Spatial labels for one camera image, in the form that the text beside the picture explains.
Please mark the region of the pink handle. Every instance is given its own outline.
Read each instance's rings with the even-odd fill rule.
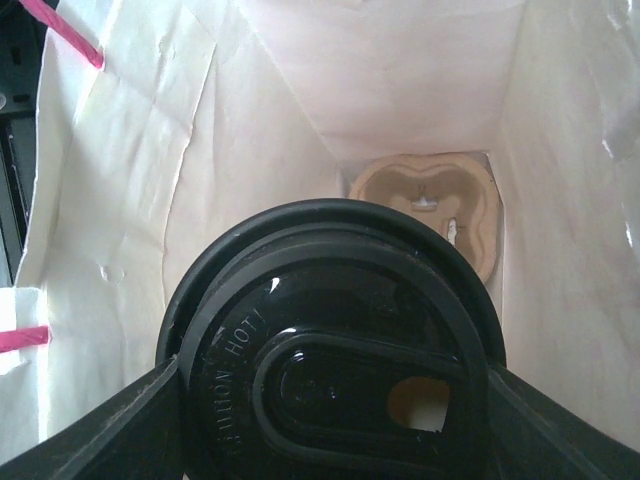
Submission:
[[[20,0],[22,6],[37,20],[52,28],[80,52],[96,68],[104,65],[104,56],[80,35],[64,18],[43,0]]]
[[[0,332],[0,353],[49,343],[49,327],[23,328]]]

